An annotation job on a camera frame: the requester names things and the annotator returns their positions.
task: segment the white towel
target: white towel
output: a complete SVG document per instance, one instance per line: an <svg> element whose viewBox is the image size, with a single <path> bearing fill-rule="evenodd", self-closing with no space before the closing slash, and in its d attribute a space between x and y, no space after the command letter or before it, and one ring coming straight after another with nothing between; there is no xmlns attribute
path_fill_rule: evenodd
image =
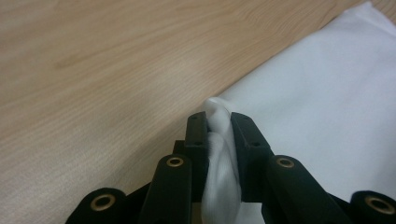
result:
<svg viewBox="0 0 396 224"><path fill-rule="evenodd" d="M263 223L240 203L230 113L250 116L275 154L289 155L346 201L358 190L396 199L396 28L365 3L208 99L206 224Z"/></svg>

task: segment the wood grain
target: wood grain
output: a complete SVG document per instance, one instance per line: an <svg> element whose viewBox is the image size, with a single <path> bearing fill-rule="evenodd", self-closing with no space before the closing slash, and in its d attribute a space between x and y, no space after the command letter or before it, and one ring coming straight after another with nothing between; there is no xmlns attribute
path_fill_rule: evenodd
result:
<svg viewBox="0 0 396 224"><path fill-rule="evenodd" d="M360 2L1 1L0 217L141 187L206 98Z"/></svg>

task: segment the crumpled cloth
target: crumpled cloth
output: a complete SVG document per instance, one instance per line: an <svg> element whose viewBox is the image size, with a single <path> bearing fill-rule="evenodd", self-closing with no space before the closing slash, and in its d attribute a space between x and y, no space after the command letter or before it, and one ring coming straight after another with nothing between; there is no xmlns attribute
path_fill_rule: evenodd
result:
<svg viewBox="0 0 396 224"><path fill-rule="evenodd" d="M231 112L255 121L276 155L299 160L331 194L396 199L396 28L364 3L345 11L205 101L210 167L206 224L263 223L240 203Z"/></svg>

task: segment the screw hole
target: screw hole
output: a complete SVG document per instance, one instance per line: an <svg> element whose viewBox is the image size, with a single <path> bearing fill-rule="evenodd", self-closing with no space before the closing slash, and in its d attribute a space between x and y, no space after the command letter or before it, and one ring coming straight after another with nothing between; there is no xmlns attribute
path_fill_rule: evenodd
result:
<svg viewBox="0 0 396 224"><path fill-rule="evenodd" d="M101 212L111 207L116 202L116 197L112 194L102 194L94 198L91 202L91 209Z"/></svg>
<svg viewBox="0 0 396 224"><path fill-rule="evenodd" d="M286 158L279 158L276 160L276 163L285 168L292 168L294 166L294 162Z"/></svg>
<svg viewBox="0 0 396 224"><path fill-rule="evenodd" d="M178 167L181 166L183 163L184 161L179 157L173 157L166 162L166 164L171 167Z"/></svg>
<svg viewBox="0 0 396 224"><path fill-rule="evenodd" d="M367 205L369 205L379 213L386 215L393 215L396 212L395 208L390 203L380 198L369 195L365 198L364 201L367 203Z"/></svg>

